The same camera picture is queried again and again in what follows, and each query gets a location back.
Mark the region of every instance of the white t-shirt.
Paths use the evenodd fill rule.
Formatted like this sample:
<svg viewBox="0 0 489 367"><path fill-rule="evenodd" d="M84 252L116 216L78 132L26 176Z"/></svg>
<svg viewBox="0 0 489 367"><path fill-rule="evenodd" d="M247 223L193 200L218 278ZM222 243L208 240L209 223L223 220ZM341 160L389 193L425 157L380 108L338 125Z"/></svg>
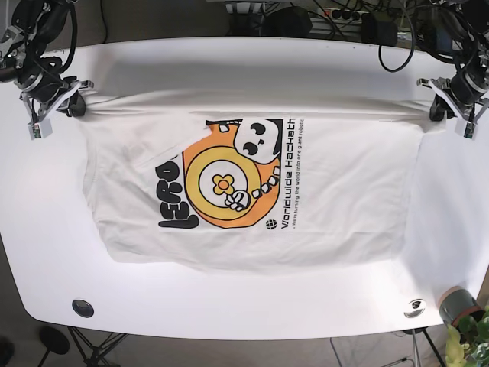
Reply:
<svg viewBox="0 0 489 367"><path fill-rule="evenodd" d="M423 109L148 93L87 98L84 194L109 254L281 272L391 258Z"/></svg>

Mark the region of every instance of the plant pot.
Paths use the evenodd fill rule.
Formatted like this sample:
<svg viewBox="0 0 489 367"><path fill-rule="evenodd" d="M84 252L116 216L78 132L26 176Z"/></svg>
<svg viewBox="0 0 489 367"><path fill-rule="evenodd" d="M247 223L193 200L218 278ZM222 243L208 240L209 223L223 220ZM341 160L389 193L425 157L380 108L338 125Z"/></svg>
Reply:
<svg viewBox="0 0 489 367"><path fill-rule="evenodd" d="M472 315L476 321L484 316L484 308L462 287L447 290L438 302L438 309L443 322L453 327L458 326L463 316Z"/></svg>

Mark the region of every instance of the yellow ring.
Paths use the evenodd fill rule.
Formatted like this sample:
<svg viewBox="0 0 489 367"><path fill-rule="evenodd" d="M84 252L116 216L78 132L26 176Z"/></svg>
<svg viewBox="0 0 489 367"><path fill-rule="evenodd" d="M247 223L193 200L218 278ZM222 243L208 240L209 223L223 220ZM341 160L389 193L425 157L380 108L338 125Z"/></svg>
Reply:
<svg viewBox="0 0 489 367"><path fill-rule="evenodd" d="M200 174L207 166L216 161L229 161L236 164L243 170L248 181L247 192L251 198L250 205L247 209L237 212L236 210L230 208L220 208L207 201L200 192ZM230 147L215 147L201 152L190 163L185 177L186 193L195 208L207 216L221 220L233 220L241 218L247 212L249 212L256 201L256 199L254 199L251 195L251 191L259 189L260 185L260 174L258 173L258 169L254 163L238 154L234 148Z"/></svg>

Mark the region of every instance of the metal grommet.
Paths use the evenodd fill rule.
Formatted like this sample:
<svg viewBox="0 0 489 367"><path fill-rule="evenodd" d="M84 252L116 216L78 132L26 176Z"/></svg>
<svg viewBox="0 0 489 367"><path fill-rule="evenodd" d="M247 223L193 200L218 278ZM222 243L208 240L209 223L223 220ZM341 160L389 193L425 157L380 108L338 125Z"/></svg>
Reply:
<svg viewBox="0 0 489 367"><path fill-rule="evenodd" d="M422 299L412 300L407 304L404 316L408 319L418 317L426 309L426 302Z"/></svg>
<svg viewBox="0 0 489 367"><path fill-rule="evenodd" d="M89 318L94 314L92 305L86 300L74 300L71 306L78 316Z"/></svg>

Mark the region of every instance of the orange circle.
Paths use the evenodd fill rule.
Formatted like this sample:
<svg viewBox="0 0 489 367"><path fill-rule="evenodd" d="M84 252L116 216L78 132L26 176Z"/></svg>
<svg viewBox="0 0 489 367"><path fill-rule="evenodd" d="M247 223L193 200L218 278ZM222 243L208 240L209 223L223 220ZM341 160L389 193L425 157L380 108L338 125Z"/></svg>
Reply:
<svg viewBox="0 0 489 367"><path fill-rule="evenodd" d="M220 180L217 186L221 190L227 190L229 188L229 182L226 180Z"/></svg>

